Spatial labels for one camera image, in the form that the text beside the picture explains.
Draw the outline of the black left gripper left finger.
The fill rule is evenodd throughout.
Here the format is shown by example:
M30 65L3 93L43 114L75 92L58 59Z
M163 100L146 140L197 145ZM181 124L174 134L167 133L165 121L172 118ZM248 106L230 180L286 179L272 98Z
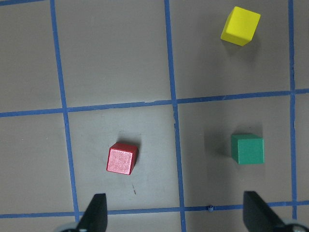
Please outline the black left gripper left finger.
M80 219L76 231L105 232L107 229L107 199L105 193L95 194Z

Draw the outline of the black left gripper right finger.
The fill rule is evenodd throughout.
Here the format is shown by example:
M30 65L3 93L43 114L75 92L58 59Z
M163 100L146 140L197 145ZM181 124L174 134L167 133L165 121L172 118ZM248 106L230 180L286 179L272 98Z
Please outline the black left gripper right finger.
M285 231L285 223L255 191L243 193L243 222L249 232Z

